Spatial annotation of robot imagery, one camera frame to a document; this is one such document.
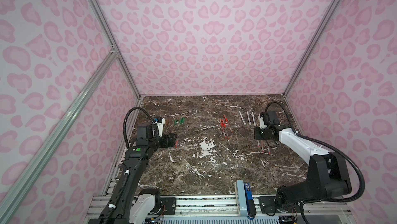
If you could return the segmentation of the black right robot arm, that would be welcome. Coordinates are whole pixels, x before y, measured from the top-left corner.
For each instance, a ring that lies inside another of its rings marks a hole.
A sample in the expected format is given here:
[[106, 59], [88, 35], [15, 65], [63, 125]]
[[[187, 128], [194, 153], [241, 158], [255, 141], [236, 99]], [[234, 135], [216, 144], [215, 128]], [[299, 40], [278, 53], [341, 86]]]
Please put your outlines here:
[[289, 115], [288, 123], [282, 124], [277, 112], [270, 110], [271, 105], [278, 105], [288, 113], [281, 102], [270, 102], [258, 116], [254, 138], [288, 146], [305, 161], [308, 171], [303, 182], [278, 188], [273, 202], [262, 204], [262, 212], [275, 216], [276, 212], [287, 212], [297, 205], [303, 214], [308, 203], [348, 203], [361, 198], [366, 183], [359, 166], [333, 145], [300, 134]]

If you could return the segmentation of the green cap marker pen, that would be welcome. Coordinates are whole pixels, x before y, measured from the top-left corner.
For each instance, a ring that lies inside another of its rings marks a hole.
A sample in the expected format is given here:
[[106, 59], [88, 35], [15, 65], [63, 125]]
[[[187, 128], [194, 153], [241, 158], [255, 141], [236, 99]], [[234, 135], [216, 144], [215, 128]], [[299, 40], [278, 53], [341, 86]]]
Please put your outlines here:
[[251, 112], [251, 115], [252, 115], [253, 125], [254, 125], [254, 126], [256, 126], [256, 121], [255, 121], [255, 116], [254, 116], [254, 113], [253, 113], [253, 112]]

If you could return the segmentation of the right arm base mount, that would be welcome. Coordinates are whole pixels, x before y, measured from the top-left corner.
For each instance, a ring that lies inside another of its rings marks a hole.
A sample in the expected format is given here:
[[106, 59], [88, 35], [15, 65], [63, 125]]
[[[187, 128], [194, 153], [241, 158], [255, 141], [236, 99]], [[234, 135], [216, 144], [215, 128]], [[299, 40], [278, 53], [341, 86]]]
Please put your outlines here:
[[260, 196], [258, 198], [261, 213], [268, 216], [275, 216], [277, 212], [276, 195], [274, 196]]

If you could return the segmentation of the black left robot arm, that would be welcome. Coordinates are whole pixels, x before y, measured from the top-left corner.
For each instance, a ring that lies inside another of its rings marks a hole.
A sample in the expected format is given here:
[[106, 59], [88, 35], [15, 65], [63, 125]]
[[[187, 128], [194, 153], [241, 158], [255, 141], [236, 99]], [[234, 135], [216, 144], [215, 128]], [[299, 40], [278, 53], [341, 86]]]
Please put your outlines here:
[[[136, 139], [130, 145], [126, 124], [129, 116], [136, 110], [142, 111], [149, 118], [149, 123], [137, 128]], [[135, 193], [153, 154], [159, 148], [168, 149], [176, 144], [177, 134], [164, 134], [164, 125], [165, 118], [151, 117], [141, 107], [131, 108], [127, 112], [123, 122], [127, 150], [124, 161], [119, 165], [123, 174], [99, 217], [90, 219], [90, 224], [149, 224], [149, 215], [159, 218], [163, 214], [164, 207], [161, 205], [158, 189], [143, 189], [138, 196]]]

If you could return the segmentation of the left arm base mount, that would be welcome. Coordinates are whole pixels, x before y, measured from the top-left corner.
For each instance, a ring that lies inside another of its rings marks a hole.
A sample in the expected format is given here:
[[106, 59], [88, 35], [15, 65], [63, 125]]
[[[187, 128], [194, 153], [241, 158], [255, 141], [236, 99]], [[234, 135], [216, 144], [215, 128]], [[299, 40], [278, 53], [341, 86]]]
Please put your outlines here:
[[161, 197], [157, 188], [141, 190], [132, 205], [130, 217], [138, 214], [148, 215], [174, 215], [176, 212], [176, 197]]

